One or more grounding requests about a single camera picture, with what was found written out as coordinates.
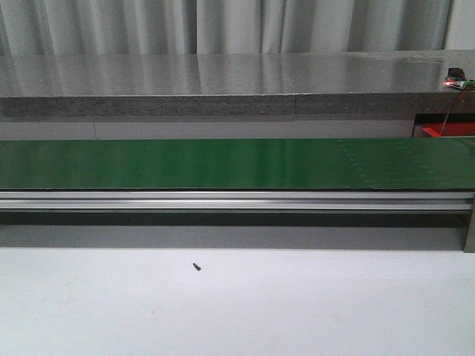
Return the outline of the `grey stone counter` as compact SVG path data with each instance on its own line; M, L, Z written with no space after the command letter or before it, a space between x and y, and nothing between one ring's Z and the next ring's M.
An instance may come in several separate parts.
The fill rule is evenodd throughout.
M270 116L474 112L445 88L472 50L1 58L3 116Z

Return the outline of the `green conveyor belt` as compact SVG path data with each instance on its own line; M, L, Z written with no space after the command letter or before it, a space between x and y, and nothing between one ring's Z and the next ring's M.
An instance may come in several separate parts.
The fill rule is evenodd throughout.
M470 191L474 139L3 141L1 188Z

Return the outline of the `red plastic tray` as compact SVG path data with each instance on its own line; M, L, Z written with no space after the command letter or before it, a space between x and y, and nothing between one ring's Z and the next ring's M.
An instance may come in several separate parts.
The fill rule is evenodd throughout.
M427 124L422 126L423 137L461 137L474 136L474 123L455 123L442 127L441 125Z

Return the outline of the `small green circuit board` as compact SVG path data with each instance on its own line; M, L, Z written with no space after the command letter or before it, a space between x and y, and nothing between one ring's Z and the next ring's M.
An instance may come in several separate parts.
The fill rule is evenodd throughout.
M459 78L446 78L444 86L447 88L454 88L458 90L474 90L474 80L460 80Z

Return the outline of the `small black sensor module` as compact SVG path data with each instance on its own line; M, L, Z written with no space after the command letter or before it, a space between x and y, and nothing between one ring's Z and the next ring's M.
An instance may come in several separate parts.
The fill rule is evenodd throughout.
M460 67L448 68L448 77L454 81L465 81L465 72Z

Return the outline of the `white curtain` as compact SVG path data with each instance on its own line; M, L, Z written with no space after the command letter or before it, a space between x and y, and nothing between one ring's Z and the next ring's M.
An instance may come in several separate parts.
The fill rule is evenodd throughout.
M1 53L439 50L451 1L3 1Z

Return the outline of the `aluminium conveyor frame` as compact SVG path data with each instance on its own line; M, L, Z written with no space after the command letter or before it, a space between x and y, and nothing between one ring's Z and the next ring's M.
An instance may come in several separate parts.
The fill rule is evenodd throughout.
M474 250L455 191L6 191L15 248Z

